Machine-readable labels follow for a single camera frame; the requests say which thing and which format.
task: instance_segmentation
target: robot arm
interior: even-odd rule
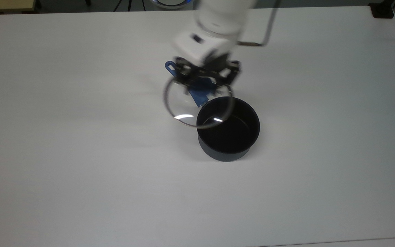
[[[193,22],[174,39],[174,47],[198,67],[228,54],[237,44],[246,22],[246,11],[255,2],[202,0]]]
[[[193,22],[174,38],[182,55],[177,58],[176,81],[189,85],[200,77],[230,85],[240,72],[238,61],[227,61],[246,22],[246,11],[256,0],[202,0]],[[228,69],[229,74],[220,75]]]

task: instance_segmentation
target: black cable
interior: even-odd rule
[[[119,2],[118,2],[118,4],[117,4],[116,8],[114,9],[114,12],[117,10],[117,8],[118,8],[118,6],[120,5],[120,3],[121,3],[121,0],[119,0]]]
[[[276,0],[274,6],[272,8],[271,16],[269,17],[268,26],[266,27],[265,38],[263,39],[262,43],[259,44],[257,42],[243,42],[237,41],[237,45],[244,45],[244,46],[265,46],[269,42],[269,37],[271,36],[272,26],[274,25],[275,17],[277,14],[277,9],[279,8],[281,0]]]

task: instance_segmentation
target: table surface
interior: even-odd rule
[[[242,40],[269,14],[251,10]],[[191,16],[0,16],[0,247],[395,237],[395,19],[280,9],[266,47],[233,52],[261,132],[222,163],[162,102]]]
[[[395,247],[395,239],[303,244],[301,247]]]
[[[0,11],[29,11],[34,9],[35,0],[0,0]]]

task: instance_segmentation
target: black pot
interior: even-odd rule
[[[197,125],[215,121],[221,106],[229,97],[218,97],[199,111]],[[223,123],[208,129],[198,129],[199,144],[207,155],[218,161],[235,161],[244,156],[255,143],[260,132],[260,121],[254,109],[243,100],[235,98],[234,109]]]

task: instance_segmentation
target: white device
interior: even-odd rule
[[[193,21],[173,45],[181,56],[195,66],[228,54],[246,22],[246,11],[256,0],[201,0]]]

